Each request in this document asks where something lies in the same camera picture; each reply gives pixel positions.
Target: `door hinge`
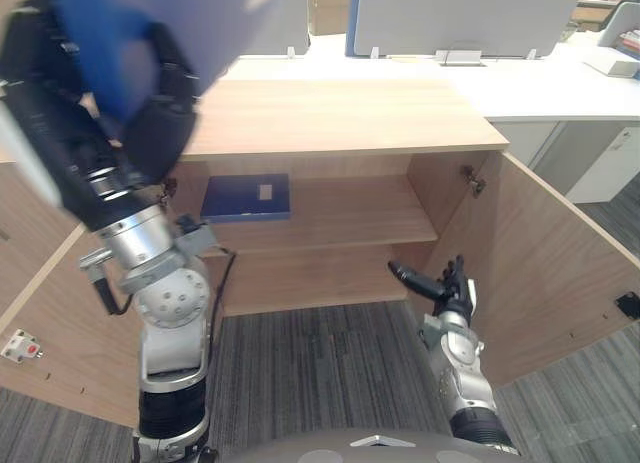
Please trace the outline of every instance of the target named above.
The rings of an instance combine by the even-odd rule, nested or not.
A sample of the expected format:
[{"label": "door hinge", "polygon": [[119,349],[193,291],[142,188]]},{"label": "door hinge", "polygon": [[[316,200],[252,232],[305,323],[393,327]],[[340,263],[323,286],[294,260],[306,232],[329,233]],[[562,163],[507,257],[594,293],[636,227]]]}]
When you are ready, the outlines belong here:
[{"label": "door hinge", "polygon": [[460,168],[460,174],[464,176],[471,187],[471,194],[474,198],[478,198],[480,193],[487,187],[487,182],[482,178],[478,179],[473,166],[464,165]]}]

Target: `wooden cabinet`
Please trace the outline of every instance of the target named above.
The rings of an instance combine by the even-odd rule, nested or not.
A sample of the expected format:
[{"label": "wooden cabinet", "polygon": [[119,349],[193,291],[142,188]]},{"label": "wooden cabinet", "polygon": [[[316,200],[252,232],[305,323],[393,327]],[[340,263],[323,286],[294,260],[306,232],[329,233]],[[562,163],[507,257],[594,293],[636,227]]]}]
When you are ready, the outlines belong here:
[{"label": "wooden cabinet", "polygon": [[0,315],[77,225],[0,165]]},{"label": "wooden cabinet", "polygon": [[[198,214],[211,175],[287,172],[292,215],[214,226],[239,252],[226,316],[401,300],[409,295],[388,273],[390,258],[437,275],[463,254],[495,385],[628,323],[614,299],[640,292],[640,262],[503,153],[504,138],[440,82],[231,83],[211,105],[205,98],[196,141],[174,171],[172,206]],[[466,165],[486,182],[477,198]],[[23,326],[41,338],[45,357],[0,361],[0,385],[133,426],[140,324],[134,312],[108,317],[77,270],[95,246],[79,238],[6,327],[4,337]],[[217,280],[224,260],[212,252],[205,261]],[[430,308],[411,300],[417,314]]]}]

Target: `cabinet door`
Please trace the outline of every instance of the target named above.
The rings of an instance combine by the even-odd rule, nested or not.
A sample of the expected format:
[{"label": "cabinet door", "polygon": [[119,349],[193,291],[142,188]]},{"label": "cabinet door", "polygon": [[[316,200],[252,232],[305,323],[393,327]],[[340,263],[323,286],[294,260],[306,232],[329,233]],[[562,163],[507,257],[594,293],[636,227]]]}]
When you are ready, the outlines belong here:
[{"label": "cabinet door", "polygon": [[[16,328],[27,331],[44,356],[20,365],[0,358],[0,386],[134,426],[140,321],[133,309],[108,316],[78,268],[78,259],[98,247],[98,238],[80,236],[2,332],[4,342]],[[123,296],[114,294],[122,305]]]},{"label": "cabinet door", "polygon": [[0,164],[0,314],[76,226]]},{"label": "cabinet door", "polygon": [[473,327],[487,345],[482,364],[493,384],[630,323],[615,299],[640,293],[638,259],[511,155],[491,153],[478,176],[486,188],[462,198],[424,270],[437,275],[464,255],[478,287]]}]

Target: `open cabinet door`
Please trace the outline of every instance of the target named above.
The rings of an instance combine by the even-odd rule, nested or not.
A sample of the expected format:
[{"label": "open cabinet door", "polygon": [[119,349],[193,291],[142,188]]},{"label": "open cabinet door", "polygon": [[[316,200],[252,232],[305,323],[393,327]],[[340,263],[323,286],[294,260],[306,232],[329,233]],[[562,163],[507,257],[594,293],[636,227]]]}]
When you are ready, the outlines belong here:
[{"label": "open cabinet door", "polygon": [[640,293],[637,258],[508,153],[490,153],[478,178],[486,188],[460,200],[424,271],[439,275],[464,255],[478,289],[472,326],[486,343],[483,371],[492,384],[630,323],[615,299]]}]

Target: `white desk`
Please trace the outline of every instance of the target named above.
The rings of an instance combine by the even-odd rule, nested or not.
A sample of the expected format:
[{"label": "white desk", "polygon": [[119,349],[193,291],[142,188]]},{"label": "white desk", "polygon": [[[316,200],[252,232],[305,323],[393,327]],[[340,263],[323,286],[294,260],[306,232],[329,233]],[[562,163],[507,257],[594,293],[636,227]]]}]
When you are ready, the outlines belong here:
[{"label": "white desk", "polygon": [[492,122],[634,120],[640,82],[606,77],[581,62],[587,42],[558,44],[543,60],[485,60],[443,68],[430,58],[344,56],[344,35],[312,37],[295,59],[242,58],[229,79],[446,79]]},{"label": "white desk", "polygon": [[597,39],[575,34],[542,60],[444,68],[431,58],[347,58],[344,35],[318,36],[303,57],[242,58],[224,78],[448,80],[511,141],[516,157],[566,194],[623,128],[640,123],[640,82],[582,63]]}]

